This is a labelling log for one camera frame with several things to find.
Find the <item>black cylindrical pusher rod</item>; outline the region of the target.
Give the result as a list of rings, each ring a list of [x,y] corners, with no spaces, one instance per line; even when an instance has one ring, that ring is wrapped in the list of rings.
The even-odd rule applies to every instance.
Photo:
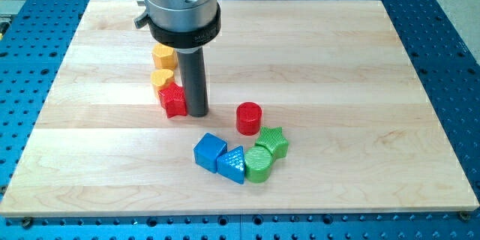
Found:
[[[193,117],[206,116],[209,112],[209,104],[203,48],[177,49],[176,53],[187,113]]]

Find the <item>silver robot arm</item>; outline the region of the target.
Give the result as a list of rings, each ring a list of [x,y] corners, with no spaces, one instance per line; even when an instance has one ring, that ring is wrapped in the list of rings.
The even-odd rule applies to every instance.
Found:
[[[135,20],[148,26],[151,36],[177,53],[187,113],[203,117],[209,112],[203,46],[221,30],[218,0],[137,0],[145,10]]]

